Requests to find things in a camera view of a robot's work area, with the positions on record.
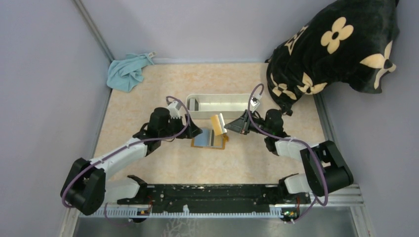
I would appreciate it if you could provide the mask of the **orange leather card holder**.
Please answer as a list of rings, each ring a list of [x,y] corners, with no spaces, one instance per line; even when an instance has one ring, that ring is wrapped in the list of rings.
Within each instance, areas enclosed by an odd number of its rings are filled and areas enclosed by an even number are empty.
[[[202,128],[202,133],[192,139],[191,147],[224,150],[228,141],[227,134],[216,136],[213,129]]]

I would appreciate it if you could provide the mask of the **gold credit card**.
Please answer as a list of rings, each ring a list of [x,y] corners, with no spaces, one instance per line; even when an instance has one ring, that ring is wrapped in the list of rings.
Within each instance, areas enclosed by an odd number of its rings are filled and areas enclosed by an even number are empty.
[[[223,114],[219,113],[210,117],[213,132],[215,136],[220,136],[227,133],[227,129],[225,128],[225,121],[223,118]]]

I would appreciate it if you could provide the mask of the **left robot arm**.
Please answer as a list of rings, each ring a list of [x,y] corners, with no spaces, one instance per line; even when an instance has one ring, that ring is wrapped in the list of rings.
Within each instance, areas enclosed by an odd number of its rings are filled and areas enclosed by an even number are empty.
[[[126,144],[101,157],[74,161],[60,192],[62,204],[67,208],[76,208],[84,215],[91,215],[104,203],[135,198],[145,186],[139,178],[130,176],[113,182],[109,178],[150,155],[163,140],[192,139],[203,132],[189,114],[184,117],[185,124],[179,111],[156,108],[149,121]]]

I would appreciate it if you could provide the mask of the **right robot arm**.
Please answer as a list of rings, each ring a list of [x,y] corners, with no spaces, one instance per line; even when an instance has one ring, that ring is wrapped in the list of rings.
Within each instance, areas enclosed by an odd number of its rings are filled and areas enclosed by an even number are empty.
[[[291,138],[283,126],[282,113],[270,109],[264,118],[258,112],[244,111],[238,119],[224,127],[243,135],[250,132],[265,135],[264,142],[269,152],[302,162],[304,173],[279,180],[278,189],[284,197],[300,193],[324,197],[353,184],[352,172],[333,141],[308,144]]]

